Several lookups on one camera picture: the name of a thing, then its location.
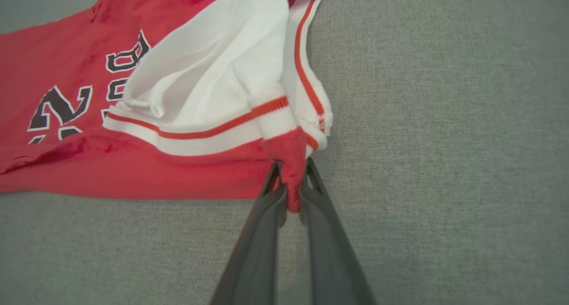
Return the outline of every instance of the clothing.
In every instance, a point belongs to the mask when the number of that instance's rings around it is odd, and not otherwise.
[[[254,198],[276,159],[296,211],[332,118],[305,56],[318,3],[100,0],[0,36],[2,191]]]

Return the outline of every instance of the gray cloth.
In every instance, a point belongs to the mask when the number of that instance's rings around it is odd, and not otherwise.
[[[77,2],[30,4],[0,29]],[[378,303],[569,303],[567,15],[323,0],[309,51],[335,126],[315,161]],[[4,194],[0,303],[206,304],[251,206]],[[280,235],[279,303],[307,304],[305,230],[289,216]]]

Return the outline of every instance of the basketball jersey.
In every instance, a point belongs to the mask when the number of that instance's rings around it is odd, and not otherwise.
[[[0,36],[0,189],[254,198],[283,163],[289,209],[326,147],[306,33],[320,0],[99,0]]]

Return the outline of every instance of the red stripe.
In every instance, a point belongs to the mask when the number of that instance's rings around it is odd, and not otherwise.
[[[137,124],[137,125],[140,125],[142,127],[152,129],[158,135],[160,135],[161,137],[164,137],[164,138],[170,138],[170,139],[203,139],[203,138],[208,138],[208,137],[218,135],[218,134],[223,133],[225,131],[228,131],[234,127],[237,127],[241,124],[244,124],[250,120],[253,120],[259,116],[262,116],[262,115],[267,114],[267,113],[272,112],[272,111],[276,111],[276,110],[281,109],[283,107],[286,107],[288,105],[289,105],[288,99],[286,98],[286,96],[283,96],[281,98],[277,98],[276,100],[271,100],[270,102],[266,102],[260,106],[257,106],[254,109],[252,109],[251,112],[244,114],[244,115],[241,115],[236,119],[232,119],[223,125],[219,125],[216,128],[210,129],[208,131],[188,132],[188,133],[165,132],[165,131],[160,130],[158,128],[158,126],[147,123],[146,121],[141,121],[141,120],[134,119],[134,118],[127,118],[127,117],[114,115],[111,112],[108,112],[106,116],[108,118],[112,118],[112,119],[117,120],[117,121],[124,121],[126,123]]]
[[[314,137],[310,136],[309,133],[305,132],[305,135],[306,135],[306,140],[307,140],[309,146],[313,148],[313,151],[316,151],[318,149],[317,140],[314,139]]]
[[[314,88],[310,84],[309,79],[306,76],[305,70],[304,70],[304,68],[302,68],[302,63],[301,63],[302,27],[305,25],[306,20],[309,17],[310,11],[312,10],[315,1],[316,0],[310,0],[309,6],[306,9],[305,15],[302,17],[301,23],[298,24],[297,35],[296,35],[295,41],[294,41],[294,64],[297,67],[298,76],[301,79],[302,86],[304,86],[304,88],[306,90],[306,94],[308,94],[308,96],[309,96],[310,102],[313,104],[314,109],[317,111],[317,114],[319,116],[322,116],[324,114],[324,107],[322,106],[322,103],[320,102],[320,100],[318,99],[318,96],[314,92]],[[321,126],[321,131],[324,132],[324,127],[323,127],[324,119],[323,118],[321,118],[321,120],[319,121],[319,125]]]

